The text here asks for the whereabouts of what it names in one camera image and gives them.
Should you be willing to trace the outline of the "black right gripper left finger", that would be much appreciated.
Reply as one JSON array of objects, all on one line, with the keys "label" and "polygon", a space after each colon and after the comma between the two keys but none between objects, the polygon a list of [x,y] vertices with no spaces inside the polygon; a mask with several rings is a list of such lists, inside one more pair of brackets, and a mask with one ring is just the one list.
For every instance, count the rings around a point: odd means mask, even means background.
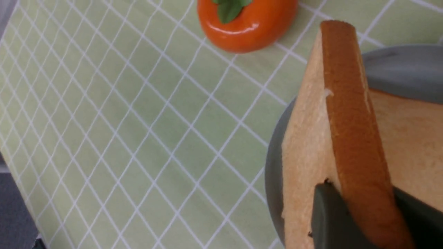
[{"label": "black right gripper left finger", "polygon": [[315,186],[310,236],[315,249],[376,249],[353,221],[341,195],[326,179]]}]

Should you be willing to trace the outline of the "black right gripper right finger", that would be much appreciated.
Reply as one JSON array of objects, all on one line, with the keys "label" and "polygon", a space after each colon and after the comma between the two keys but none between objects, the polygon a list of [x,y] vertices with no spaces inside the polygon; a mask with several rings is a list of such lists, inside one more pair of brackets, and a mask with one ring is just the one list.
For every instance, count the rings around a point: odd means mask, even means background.
[{"label": "black right gripper right finger", "polygon": [[442,249],[443,213],[397,187],[394,187],[394,195],[415,248]]}]

